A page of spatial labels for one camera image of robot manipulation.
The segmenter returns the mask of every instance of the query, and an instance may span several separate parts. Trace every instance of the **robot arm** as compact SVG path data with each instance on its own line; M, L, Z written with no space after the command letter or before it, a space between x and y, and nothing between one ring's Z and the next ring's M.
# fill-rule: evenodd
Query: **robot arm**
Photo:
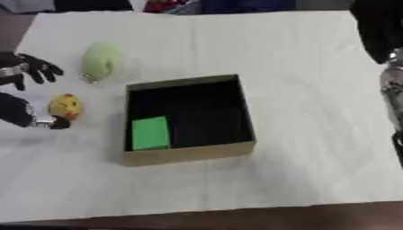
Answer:
M14 84L18 90L23 91L24 74L30 75L36 83L43 84L42 75L49 82L55 82L55 75L63 75L63 71L49 62L26 54L0 53L0 84ZM62 129L70 126L70 122L61 117L38 118L27 101L8 93L0 93L0 108L0 119L20 127Z

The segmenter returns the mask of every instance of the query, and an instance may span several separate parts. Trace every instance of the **table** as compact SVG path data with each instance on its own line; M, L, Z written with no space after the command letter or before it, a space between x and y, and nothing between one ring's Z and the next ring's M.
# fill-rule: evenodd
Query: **table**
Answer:
M0 50L14 50L34 16L1 16ZM132 229L398 229L403 202L324 205L305 208L253 208L130 217L97 217L14 223L12 226L60 226Z

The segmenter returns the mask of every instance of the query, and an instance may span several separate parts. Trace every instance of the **robotic hand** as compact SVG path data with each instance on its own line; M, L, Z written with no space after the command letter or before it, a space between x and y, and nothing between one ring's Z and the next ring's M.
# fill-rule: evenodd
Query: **robotic hand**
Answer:
M356 0L351 12L369 55L379 64L388 64L381 74L381 92L396 129L392 141L403 166L403 1Z
M24 74L30 75L37 84L43 84L43 78L53 83L56 81L55 75L63 75L63 71L49 62L26 54L0 52L0 85L14 84L17 90L24 91ZM51 129L70 127L70 122L65 118L36 117L27 101L8 93L0 93L0 108L0 119L20 127Z

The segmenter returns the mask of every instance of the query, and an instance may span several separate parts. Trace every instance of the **yellow ball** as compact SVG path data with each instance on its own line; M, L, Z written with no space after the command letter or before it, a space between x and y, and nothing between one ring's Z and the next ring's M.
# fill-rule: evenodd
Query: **yellow ball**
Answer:
M83 103L75 95L70 93L61 94L49 104L49 114L68 120L75 120L83 113Z

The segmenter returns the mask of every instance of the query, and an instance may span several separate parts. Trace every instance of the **red object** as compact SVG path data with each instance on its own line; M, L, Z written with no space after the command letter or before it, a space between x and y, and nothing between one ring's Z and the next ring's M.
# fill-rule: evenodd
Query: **red object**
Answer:
M189 0L149 0L146 4L144 12L163 13L186 4L188 1Z
M69 112L69 111L66 112L65 116L68 120L75 120L77 118L77 114Z

